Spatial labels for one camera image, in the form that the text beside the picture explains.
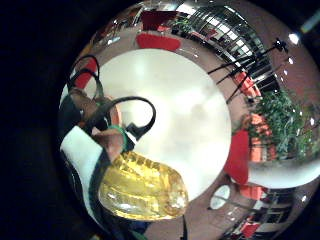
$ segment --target potted plant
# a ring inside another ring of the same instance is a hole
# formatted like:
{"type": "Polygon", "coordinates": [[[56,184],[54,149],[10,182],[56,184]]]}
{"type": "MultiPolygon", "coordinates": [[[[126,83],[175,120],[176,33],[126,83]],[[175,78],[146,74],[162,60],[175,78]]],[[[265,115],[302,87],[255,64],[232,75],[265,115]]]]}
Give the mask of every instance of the potted plant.
{"type": "Polygon", "coordinates": [[[261,126],[249,122],[250,137],[274,145],[278,159],[303,158],[314,148],[309,123],[312,113],[294,98],[285,90],[268,92],[251,112],[265,119],[271,133],[261,131],[261,126]]]}
{"type": "Polygon", "coordinates": [[[172,26],[172,34],[181,32],[181,37],[187,37],[188,33],[192,30],[191,24],[188,19],[176,20],[172,26]]]}

